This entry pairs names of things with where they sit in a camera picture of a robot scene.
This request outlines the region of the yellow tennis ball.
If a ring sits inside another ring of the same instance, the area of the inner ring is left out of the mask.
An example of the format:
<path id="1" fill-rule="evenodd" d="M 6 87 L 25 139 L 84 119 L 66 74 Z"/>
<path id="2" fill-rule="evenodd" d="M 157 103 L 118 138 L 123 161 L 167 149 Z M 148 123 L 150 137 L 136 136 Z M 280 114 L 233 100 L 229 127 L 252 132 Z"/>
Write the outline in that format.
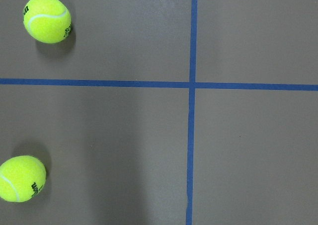
<path id="1" fill-rule="evenodd" d="M 29 201 L 41 192 L 45 183 L 45 166 L 33 156 L 16 156 L 0 166 L 0 198 L 7 202 Z"/>
<path id="2" fill-rule="evenodd" d="M 72 30 L 71 14 L 59 0 L 29 0 L 23 24 L 30 36 L 46 44 L 65 40 Z"/>

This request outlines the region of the blue tape grid line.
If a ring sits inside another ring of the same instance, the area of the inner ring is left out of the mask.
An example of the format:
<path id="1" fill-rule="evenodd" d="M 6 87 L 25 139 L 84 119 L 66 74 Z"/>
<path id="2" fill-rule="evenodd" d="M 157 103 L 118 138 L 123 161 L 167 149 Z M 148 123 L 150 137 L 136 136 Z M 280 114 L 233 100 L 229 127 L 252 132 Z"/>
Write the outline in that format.
<path id="1" fill-rule="evenodd" d="M 174 81 L 118 81 L 84 79 L 31 79 L 1 78 L 3 85 L 57 85 L 96 87 L 142 87 L 142 88 L 194 88 L 194 89 L 242 89 L 317 91 L 316 84 L 237 83 L 237 82 L 174 82 Z"/>
<path id="2" fill-rule="evenodd" d="M 191 225 L 193 220 L 197 14 L 198 14 L 198 0 L 191 0 L 189 88 L 188 88 L 187 183 L 186 183 L 187 207 L 186 207 L 186 217 L 185 217 L 186 225 Z"/>

